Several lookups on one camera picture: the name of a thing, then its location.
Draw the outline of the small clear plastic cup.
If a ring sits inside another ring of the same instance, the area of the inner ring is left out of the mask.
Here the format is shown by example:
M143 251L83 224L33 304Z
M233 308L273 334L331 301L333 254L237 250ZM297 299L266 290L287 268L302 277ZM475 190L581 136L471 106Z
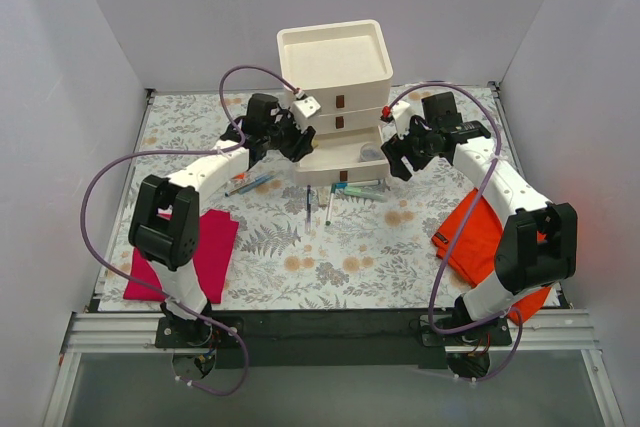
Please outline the small clear plastic cup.
M361 162L373 162L384 158L384 154L374 143L366 143L360 149L359 158Z

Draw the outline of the blue capped white pen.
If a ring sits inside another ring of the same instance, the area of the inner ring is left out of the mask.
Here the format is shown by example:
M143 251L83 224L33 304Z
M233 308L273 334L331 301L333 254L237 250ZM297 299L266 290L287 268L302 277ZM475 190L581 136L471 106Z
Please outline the blue capped white pen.
M259 178L257 178L256 180L254 180L253 182L251 182L250 184L248 184L245 188L244 188L244 192L249 192L255 188L257 188L260 185L265 184L266 182L271 181L272 179L274 179L276 176L275 173L268 173L268 174L264 174L262 176L260 176Z

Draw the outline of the white teal capped marker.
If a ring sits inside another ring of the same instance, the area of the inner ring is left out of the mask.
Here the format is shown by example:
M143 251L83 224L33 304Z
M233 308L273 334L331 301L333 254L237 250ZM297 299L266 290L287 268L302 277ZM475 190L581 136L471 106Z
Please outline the white teal capped marker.
M352 181L352 182L338 182L334 186L336 189L343 189L346 187L370 187L378 186L382 184L382 179L367 180L367 181Z

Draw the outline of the white stacked drawer unit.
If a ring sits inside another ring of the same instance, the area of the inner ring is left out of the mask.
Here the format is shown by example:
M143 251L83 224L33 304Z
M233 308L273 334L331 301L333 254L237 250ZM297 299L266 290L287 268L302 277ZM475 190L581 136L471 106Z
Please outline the white stacked drawer unit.
M378 125L393 68L377 21L283 29L277 44L281 75L321 105L318 134Z

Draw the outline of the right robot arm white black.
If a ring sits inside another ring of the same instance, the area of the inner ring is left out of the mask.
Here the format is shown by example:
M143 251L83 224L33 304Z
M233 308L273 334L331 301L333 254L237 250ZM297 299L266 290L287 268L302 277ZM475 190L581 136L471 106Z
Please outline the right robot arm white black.
M518 301L575 274L576 210L538 193L501 158L492 117L464 120L453 93L444 92L423 99L420 113L397 97L383 108L381 119L396 129L381 146L392 176L407 181L443 158L473 183L471 204L487 202L502 228L492 271L456 299L449 317L428 320L433 332L475 344Z

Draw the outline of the mint green highlighter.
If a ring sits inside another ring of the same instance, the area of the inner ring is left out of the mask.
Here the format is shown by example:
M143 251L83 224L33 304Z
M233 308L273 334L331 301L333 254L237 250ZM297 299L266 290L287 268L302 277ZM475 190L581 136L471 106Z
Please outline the mint green highlighter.
M344 194L347 196L352 196L352 197L357 197L362 199L369 199L377 202L387 201L387 197L385 194L378 191L371 190L371 189L367 189L367 188L346 186L343 189L343 191L344 191Z

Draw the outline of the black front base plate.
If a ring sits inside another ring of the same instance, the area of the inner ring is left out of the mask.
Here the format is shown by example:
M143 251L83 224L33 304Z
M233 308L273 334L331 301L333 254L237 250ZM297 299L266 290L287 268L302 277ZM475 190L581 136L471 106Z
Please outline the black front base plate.
M217 311L211 317L244 340L252 367L413 365L446 368L447 347L478 341L508 347L500 319L457 337L431 331L424 309Z

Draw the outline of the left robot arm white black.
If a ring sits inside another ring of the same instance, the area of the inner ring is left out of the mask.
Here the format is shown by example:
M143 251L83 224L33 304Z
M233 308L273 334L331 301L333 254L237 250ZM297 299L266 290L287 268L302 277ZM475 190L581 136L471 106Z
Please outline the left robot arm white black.
M275 150L291 162L313 152L311 119L321 111L312 96L298 93L284 108L268 94L250 97L243 115L233 119L212 151L167 176L143 179L129 229L129 243L148 261L165 296L165 310L180 319L178 334L193 347L213 333L203 316L209 301L193 261L200 237L200 200L232 177L250 170Z

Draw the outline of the magenta folded cloth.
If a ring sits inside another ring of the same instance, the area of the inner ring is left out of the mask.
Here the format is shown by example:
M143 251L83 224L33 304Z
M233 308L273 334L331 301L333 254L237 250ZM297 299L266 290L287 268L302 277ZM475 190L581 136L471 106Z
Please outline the magenta folded cloth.
M195 271L199 285L207 299L219 305L226 283L226 275L239 228L229 212L209 210L200 217L200 240L195 252ZM133 250L131 276L161 288L158 276L151 264L143 259L137 248ZM132 301L161 302L164 297L139 283L128 281L123 299Z

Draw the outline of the white green tipped pen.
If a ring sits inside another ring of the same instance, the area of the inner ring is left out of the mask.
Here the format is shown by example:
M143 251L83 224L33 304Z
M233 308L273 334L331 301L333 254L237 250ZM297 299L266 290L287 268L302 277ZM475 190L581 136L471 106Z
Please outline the white green tipped pen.
M336 189L337 189L337 184L332 184L330 187L330 192L329 192L329 197L327 202L325 226L330 226L332 222L333 203L334 203Z

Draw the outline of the aluminium front frame rail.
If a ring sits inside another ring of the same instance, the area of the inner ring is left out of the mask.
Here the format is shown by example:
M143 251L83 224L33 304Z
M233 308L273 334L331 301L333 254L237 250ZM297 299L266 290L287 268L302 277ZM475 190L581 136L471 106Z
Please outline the aluminium front frame rail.
M158 347L158 313L80 313L71 317L62 344L62 360L44 424L60 426L66 416L79 362L84 354L195 354L197 348ZM587 369L606 426L622 426L624 418L611 386L589 312L584 309L545 309L523 324L519 352L578 351Z

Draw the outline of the floral patterned table mat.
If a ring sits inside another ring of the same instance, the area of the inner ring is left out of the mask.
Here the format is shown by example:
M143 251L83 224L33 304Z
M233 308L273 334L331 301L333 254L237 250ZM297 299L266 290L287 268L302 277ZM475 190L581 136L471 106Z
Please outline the floral patterned table mat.
M141 134L142 157L133 167L109 257L99 308L103 312L152 311L156 304L123 299L133 250L128 241L140 182L187 166L192 151L211 146L230 116L245 111L248 95L157 95ZM226 197L220 188L203 211L229 212L239 222L221 305L229 310L449 307L467 289L456 273L441 270L432 235L471 191L468 179L436 159L405 182L387 180L386 202L335 194L330 226L312 189L312 230L305 233L306 188L293 165L268 154L250 177L274 179Z

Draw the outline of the dark blue pen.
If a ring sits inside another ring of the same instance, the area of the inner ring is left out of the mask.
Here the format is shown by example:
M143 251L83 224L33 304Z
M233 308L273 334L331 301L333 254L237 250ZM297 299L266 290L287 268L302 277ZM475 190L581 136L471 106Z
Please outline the dark blue pen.
M312 199L313 192L310 185L306 186L306 203L305 203L305 233L311 235L312 222Z

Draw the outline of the white bottom drawer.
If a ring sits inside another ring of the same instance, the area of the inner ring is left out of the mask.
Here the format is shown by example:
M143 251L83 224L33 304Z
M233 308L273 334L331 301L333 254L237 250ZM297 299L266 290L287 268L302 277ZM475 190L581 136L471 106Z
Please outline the white bottom drawer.
M361 159L363 146L372 143L380 147L382 141L380 127L316 135L313 151L294 165L294 183L301 187L323 187L339 182L383 179L390 173L385 156L371 161Z

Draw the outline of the orange crumpled cloth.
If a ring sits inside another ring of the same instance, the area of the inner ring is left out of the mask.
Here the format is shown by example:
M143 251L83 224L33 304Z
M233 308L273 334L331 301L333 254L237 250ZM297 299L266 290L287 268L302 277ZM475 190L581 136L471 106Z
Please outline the orange crumpled cloth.
M495 272L495 255L502 237L502 224L485 199L480 199L467 216L477 195L472 190L449 215L432 237L439 258L472 286L455 302L454 325L464 326L503 313L514 304L519 311L509 317L521 323L541 309L551 289L525 289L513 294Z

